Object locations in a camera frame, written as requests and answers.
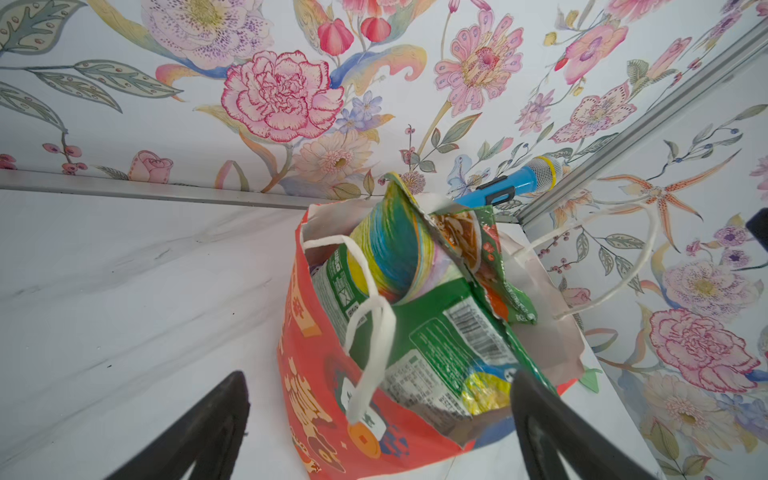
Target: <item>white rope handle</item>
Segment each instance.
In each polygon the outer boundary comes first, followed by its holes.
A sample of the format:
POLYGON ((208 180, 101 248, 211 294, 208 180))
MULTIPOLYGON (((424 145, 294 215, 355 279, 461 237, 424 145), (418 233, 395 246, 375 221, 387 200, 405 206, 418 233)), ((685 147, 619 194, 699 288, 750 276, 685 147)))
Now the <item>white rope handle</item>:
POLYGON ((362 371, 360 381, 357 383, 355 392, 349 400, 349 406, 346 409, 347 421, 350 425, 355 425, 357 422, 362 421, 362 417, 373 399, 373 394, 376 393, 379 384, 384 380, 386 364, 389 360, 389 354, 392 352, 392 344, 395 342, 396 318, 389 302, 386 298, 379 295, 379 289, 376 287, 376 282, 373 281, 373 275, 368 266, 366 256, 357 243, 355 243, 355 240, 346 235, 332 235, 318 240, 308 240, 303 243, 302 247, 306 250, 341 243, 346 245, 349 253, 352 254, 352 257, 360 265, 362 275, 366 278, 369 294, 368 299, 362 302, 349 318, 349 325, 346 327, 346 337, 344 339, 344 353, 349 355, 349 349, 352 348, 352 342, 355 339, 355 332, 365 314, 371 312, 373 317, 373 332, 371 334, 368 364, 362 371))
MULTIPOLYGON (((648 262, 648 260, 650 260, 651 255, 653 255, 653 248, 654 248, 654 243, 656 242, 656 236, 659 234, 660 222, 659 222, 659 219, 656 217, 656 215, 654 215, 654 212, 650 208, 650 205, 647 205, 647 204, 635 204, 635 205, 645 209, 645 213, 648 214, 648 220, 650 221, 650 224, 648 225, 648 238, 645 241, 643 250, 640 252, 640 256, 637 258, 637 262, 635 262, 634 266, 627 273, 627 275, 625 275, 621 279, 621 282, 619 282, 618 285, 608 290, 606 293, 598 297, 596 300, 592 300, 591 302, 585 303, 584 305, 575 306, 572 309, 565 310, 563 313, 560 313, 559 315, 555 315, 554 316, 555 320, 564 319, 566 316, 574 315, 575 313, 579 313, 579 312, 584 312, 585 310, 589 310, 590 308, 595 308, 596 306, 607 302, 613 295, 616 294, 616 292, 618 292, 620 289, 624 288, 627 284, 629 284, 629 282, 632 281, 632 279, 635 278, 636 275, 640 272, 640 269, 643 268, 643 266, 648 262)), ((512 255, 512 258, 514 258, 515 261, 521 264, 521 258, 524 255, 527 255, 528 253, 533 252, 536 246, 541 245, 545 241, 550 240, 551 238, 554 238, 557 235, 560 235, 561 233, 565 233, 566 231, 574 227, 578 227, 580 225, 584 226, 598 217, 601 217, 603 215, 615 214, 616 212, 617 212, 617 209, 593 212, 592 215, 585 218, 580 223, 560 227, 556 230, 546 233, 540 238, 537 238, 536 240, 531 242, 530 246, 523 247, 517 252, 515 252, 512 255)))

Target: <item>green snack bag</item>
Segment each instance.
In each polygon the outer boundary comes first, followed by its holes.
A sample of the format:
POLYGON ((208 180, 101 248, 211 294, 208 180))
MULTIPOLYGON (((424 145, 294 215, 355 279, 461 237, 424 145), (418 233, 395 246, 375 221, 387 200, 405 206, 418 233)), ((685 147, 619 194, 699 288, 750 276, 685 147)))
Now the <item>green snack bag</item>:
MULTIPOLYGON (((452 216, 428 218, 399 177, 389 178, 384 200, 350 235, 396 316, 380 388, 463 445, 483 425, 498 420, 479 415, 509 406, 511 379, 521 365, 548 384, 508 328, 509 321, 530 323, 535 311, 523 292, 503 280, 501 255, 488 249, 478 253, 493 237, 498 239, 492 211, 459 214, 459 226, 468 231, 471 217, 473 234, 482 232, 472 238, 477 248, 473 244, 470 250, 470 242, 456 240, 452 216), (475 262, 468 265, 467 257, 475 262)), ((497 240, 493 245, 498 250, 497 240)), ((349 318, 369 297, 361 278, 346 245, 313 272, 317 296, 342 344, 349 318)), ((368 362, 371 338, 367 314, 349 352, 361 369, 368 362)))

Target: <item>barcode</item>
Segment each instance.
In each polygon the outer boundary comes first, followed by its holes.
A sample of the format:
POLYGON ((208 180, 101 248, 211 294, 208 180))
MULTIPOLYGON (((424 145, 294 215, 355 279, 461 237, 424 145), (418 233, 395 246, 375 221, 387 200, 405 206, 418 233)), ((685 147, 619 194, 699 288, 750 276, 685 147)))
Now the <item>barcode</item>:
POLYGON ((469 348, 486 364, 504 365, 516 361, 504 339, 494 330, 472 297, 455 304, 443 312, 443 315, 453 323, 469 348))

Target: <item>pink flower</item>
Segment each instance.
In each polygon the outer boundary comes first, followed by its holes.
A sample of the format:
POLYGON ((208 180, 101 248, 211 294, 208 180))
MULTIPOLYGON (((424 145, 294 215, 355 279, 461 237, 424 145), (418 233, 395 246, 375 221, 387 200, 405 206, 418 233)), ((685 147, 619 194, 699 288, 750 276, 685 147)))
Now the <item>pink flower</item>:
POLYGON ((326 22, 317 28, 317 36, 320 39, 320 48, 327 54, 341 55, 349 50, 349 47, 355 41, 341 18, 333 22, 326 22))
POLYGON ((643 18, 651 10, 659 9, 663 4, 672 0, 611 0, 605 11, 615 18, 629 16, 628 22, 643 18))
POLYGON ((575 142, 620 124, 637 110, 627 103, 629 94, 629 82, 625 81, 602 98, 585 97, 571 114, 571 123, 556 131, 552 140, 558 144, 575 142))
POLYGON ((262 138, 287 142, 317 138, 333 126, 343 88, 329 88, 328 64, 309 63, 301 51, 262 51, 227 72, 221 104, 262 138))
POLYGON ((505 15, 491 33, 493 12, 481 10, 478 25, 459 30, 451 43, 451 53, 458 62, 443 60, 435 66, 438 90, 451 88, 448 100, 453 104, 452 116, 465 111, 470 105, 477 110, 488 99, 498 97, 506 89, 511 74, 522 68, 522 53, 515 53, 523 42, 523 29, 517 28, 506 35, 512 17, 505 15))
POLYGON ((167 184, 173 166, 174 162, 170 158, 160 158, 149 150, 142 150, 134 157, 128 171, 128 180, 167 184))
POLYGON ((16 159, 8 154, 0 154, 0 170, 16 170, 16 159))
POLYGON ((270 47, 262 0, 142 0, 141 20, 179 58, 210 70, 270 47))
POLYGON ((568 68, 565 80, 573 85, 581 80, 600 60, 607 57, 627 37, 629 28, 602 25, 593 28, 586 35, 565 49, 568 68))
POLYGON ((726 323, 760 298, 748 279, 709 260, 670 268, 662 275, 662 285, 669 300, 682 308, 726 323))
POLYGON ((384 18, 366 18, 360 25, 360 32, 370 41, 385 41, 391 31, 392 26, 384 18))
POLYGON ((654 63, 648 72, 645 74, 648 78, 658 78, 663 74, 667 69, 674 63, 675 60, 677 60, 677 57, 681 56, 683 54, 683 51, 685 51, 685 48, 690 44, 690 41, 692 40, 691 37, 688 37, 686 39, 678 38, 677 40, 672 42, 672 45, 667 49, 666 52, 664 52, 661 57, 659 57, 658 60, 656 60, 656 63, 654 63))
POLYGON ((402 179, 402 183, 408 187, 408 190, 410 190, 412 194, 416 195, 424 191, 426 179, 424 178, 424 175, 421 175, 419 172, 405 172, 400 175, 400 178, 402 179))
POLYGON ((563 290, 563 298, 568 306, 584 305, 590 302, 591 292, 586 288, 567 288, 563 290))
POLYGON ((715 232, 714 237, 725 247, 737 247, 746 242, 749 233, 741 227, 725 227, 715 232))
POLYGON ((544 124, 550 119, 549 108, 546 108, 552 103, 554 96, 554 90, 548 94, 538 94, 536 99, 529 101, 522 110, 520 110, 520 118, 515 122, 516 124, 522 123, 520 131, 523 135, 531 133, 531 131, 540 132, 544 124))
POLYGON ((744 253, 744 250, 731 250, 730 248, 726 248, 723 252, 721 263, 730 268, 741 268, 750 263, 750 257, 744 253))
POLYGON ((699 240, 695 240, 691 245, 685 247, 685 253, 689 257, 695 257, 699 250, 701 250, 701 242, 699 240))
POLYGON ((393 15, 397 7, 407 7, 413 0, 343 0, 343 8, 355 15, 370 15, 380 17, 382 11, 386 15, 393 15))
POLYGON ((736 22, 738 22, 741 19, 741 9, 737 8, 733 12, 731 12, 729 15, 723 17, 722 20, 717 22, 717 25, 713 26, 710 30, 709 39, 717 41, 718 38, 722 37, 723 34, 725 34, 726 31, 730 30, 731 27, 733 27, 736 22))
POLYGON ((743 339, 715 319, 688 310, 656 312, 650 318, 650 342, 666 364, 688 382, 710 392, 746 392, 757 386, 744 377, 760 364, 743 339))
POLYGON ((760 158, 757 161, 757 168, 750 173, 751 177, 761 177, 768 175, 768 157, 760 158))

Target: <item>floral wallpaper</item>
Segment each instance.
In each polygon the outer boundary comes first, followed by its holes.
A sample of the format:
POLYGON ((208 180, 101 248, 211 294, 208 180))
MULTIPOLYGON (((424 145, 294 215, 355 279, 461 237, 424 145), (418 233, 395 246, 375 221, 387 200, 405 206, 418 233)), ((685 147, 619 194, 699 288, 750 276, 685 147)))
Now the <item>floral wallpaper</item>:
POLYGON ((453 197, 539 154, 570 171, 768 15, 766 0, 3 4, 0 167, 332 199, 380 196, 392 170, 453 197))
POLYGON ((578 321, 669 478, 765 478, 768 251, 745 222, 768 207, 768 57, 687 106, 550 214, 536 237, 617 208, 538 248, 569 305, 624 277, 647 236, 650 265, 578 321))

